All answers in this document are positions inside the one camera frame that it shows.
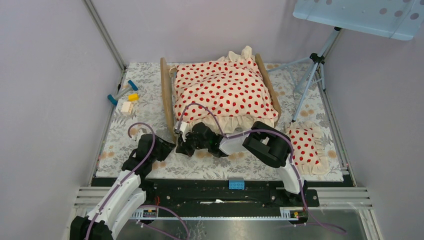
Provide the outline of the large strawberry print cushion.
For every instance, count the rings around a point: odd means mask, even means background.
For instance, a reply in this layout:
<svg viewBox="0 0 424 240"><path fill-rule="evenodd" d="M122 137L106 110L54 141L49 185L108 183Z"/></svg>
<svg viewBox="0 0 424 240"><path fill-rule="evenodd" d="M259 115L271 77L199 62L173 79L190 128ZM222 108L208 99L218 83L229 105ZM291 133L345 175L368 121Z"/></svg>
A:
<svg viewBox="0 0 424 240"><path fill-rule="evenodd" d="M255 122L274 127L278 113L250 46L217 60L181 63L170 69L173 114L191 129L204 123L215 133L248 130Z"/></svg>

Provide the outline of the wooden pet bed frame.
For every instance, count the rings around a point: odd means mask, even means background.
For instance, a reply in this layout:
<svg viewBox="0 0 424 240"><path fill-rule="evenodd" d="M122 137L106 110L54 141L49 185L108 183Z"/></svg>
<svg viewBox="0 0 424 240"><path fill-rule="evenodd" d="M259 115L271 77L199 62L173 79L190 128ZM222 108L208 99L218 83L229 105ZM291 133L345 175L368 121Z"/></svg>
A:
<svg viewBox="0 0 424 240"><path fill-rule="evenodd" d="M255 54L255 63L258 66L260 74L262 75L263 83L267 87L269 91L272 106L277 111L277 120L274 123L276 127L280 117L282 116L282 109L278 101L278 96L275 93L273 88L273 84L271 83L270 77L268 75L267 69L264 65L262 57L259 53ZM172 141L176 142L177 137L174 133L174 125L175 125L175 117L174 117L174 109L173 109L173 83L171 80L170 74L171 67L167 64L166 59L164 57L160 58L160 79L161 79L161 96L163 103L163 110L165 121L167 125L167 129L172 137Z"/></svg>

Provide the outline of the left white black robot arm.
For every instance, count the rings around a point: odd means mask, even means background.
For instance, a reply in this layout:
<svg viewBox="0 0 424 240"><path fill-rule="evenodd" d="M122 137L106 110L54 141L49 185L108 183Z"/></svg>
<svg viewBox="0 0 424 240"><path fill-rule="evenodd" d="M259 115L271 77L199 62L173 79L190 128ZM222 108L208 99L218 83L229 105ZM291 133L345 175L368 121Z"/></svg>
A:
<svg viewBox="0 0 424 240"><path fill-rule="evenodd" d="M138 207L154 202L154 186L146 176L152 171L153 163L164 161L175 147L175 143L152 133L142 135L107 194L85 216L73 219L69 238L115 240Z"/></svg>

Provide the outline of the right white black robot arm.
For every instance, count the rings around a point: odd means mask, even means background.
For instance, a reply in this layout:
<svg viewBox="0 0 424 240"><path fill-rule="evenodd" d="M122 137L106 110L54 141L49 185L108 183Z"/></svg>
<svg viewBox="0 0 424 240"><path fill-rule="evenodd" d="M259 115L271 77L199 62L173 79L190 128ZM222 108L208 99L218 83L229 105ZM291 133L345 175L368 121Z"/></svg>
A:
<svg viewBox="0 0 424 240"><path fill-rule="evenodd" d="M248 151L263 164L276 169L291 205L299 206L307 199L305 180L294 162L294 147L284 133L259 121L251 129L231 135L217 134L202 122L189 132L180 129L175 132L178 134L177 153L191 157L196 150L207 150L221 158Z"/></svg>

